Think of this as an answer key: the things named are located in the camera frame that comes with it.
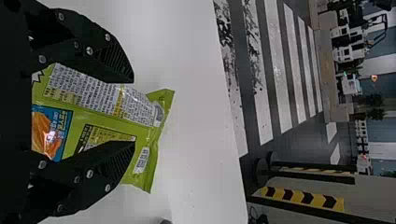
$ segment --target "yellow and black barrier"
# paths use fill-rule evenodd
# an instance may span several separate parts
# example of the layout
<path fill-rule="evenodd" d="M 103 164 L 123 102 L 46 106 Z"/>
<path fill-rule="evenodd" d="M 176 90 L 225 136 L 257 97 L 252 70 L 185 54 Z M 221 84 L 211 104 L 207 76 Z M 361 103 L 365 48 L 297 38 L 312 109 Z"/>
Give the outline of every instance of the yellow and black barrier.
<path fill-rule="evenodd" d="M 354 175 L 355 172 L 346 172 L 346 171 L 338 171 L 338 170 L 326 170 L 326 169 L 316 169 L 316 168 L 305 168 L 305 167 L 289 167 L 283 166 L 281 168 L 282 171 L 300 171 L 300 172 L 313 172 L 313 173 L 322 173 L 329 175 Z"/>
<path fill-rule="evenodd" d="M 342 198 L 292 189 L 276 189 L 272 187 L 264 187 L 260 192 L 263 198 L 271 200 L 332 210 L 334 212 L 344 212 L 344 199 Z"/>

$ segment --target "table surface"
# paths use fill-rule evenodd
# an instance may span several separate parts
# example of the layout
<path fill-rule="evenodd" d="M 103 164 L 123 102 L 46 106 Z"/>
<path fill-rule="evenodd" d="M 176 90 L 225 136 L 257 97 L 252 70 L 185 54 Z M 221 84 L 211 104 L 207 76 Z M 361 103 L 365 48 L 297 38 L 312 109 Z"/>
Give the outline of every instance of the table surface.
<path fill-rule="evenodd" d="M 176 91 L 151 194 L 119 186 L 87 211 L 43 223 L 246 223 L 212 0 L 41 2 L 75 10 L 115 35 L 137 90 Z"/>

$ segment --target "snack bag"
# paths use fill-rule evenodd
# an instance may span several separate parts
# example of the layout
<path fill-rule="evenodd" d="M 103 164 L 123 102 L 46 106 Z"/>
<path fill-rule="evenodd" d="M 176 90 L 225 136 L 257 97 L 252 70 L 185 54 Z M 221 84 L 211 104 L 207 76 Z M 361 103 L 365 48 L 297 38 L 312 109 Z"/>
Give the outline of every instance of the snack bag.
<path fill-rule="evenodd" d="M 135 140 L 121 183 L 150 192 L 173 91 L 145 95 L 59 63 L 34 73 L 32 85 L 32 150 L 61 161 L 108 141 Z"/>

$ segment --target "black pole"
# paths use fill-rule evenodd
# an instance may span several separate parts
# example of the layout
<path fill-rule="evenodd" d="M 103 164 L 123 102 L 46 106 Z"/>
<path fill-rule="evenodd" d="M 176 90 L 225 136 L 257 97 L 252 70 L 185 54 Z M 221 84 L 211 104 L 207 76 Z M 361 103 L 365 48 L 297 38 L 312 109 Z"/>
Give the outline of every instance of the black pole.
<path fill-rule="evenodd" d="M 259 175 L 268 175 L 270 177 L 286 177 L 294 179 L 307 179 L 307 180 L 317 180 L 323 182 L 333 182 L 340 184 L 355 185 L 355 178 L 353 176 L 339 176 L 339 175 L 313 175 L 306 173 L 296 173 L 296 172 L 279 172 L 279 171 L 260 171 Z"/>
<path fill-rule="evenodd" d="M 247 198 L 248 203 L 256 203 L 264 206 L 270 206 L 278 209 L 283 209 L 291 212 L 301 213 L 313 217 L 322 217 L 329 220 L 351 223 L 351 224 L 394 224 L 391 222 L 371 219 L 368 217 L 357 217 L 346 213 L 338 213 L 332 210 L 318 209 L 313 207 L 308 207 L 304 205 L 299 205 L 295 203 L 283 203 L 275 200 L 259 198 L 259 197 L 249 197 Z"/>
<path fill-rule="evenodd" d="M 279 167 L 287 166 L 289 168 L 303 167 L 306 169 L 357 172 L 356 166 L 348 166 L 348 165 L 330 165 L 330 164 L 317 164 L 317 163 L 305 163 L 305 162 L 272 161 L 271 166 L 279 166 Z"/>

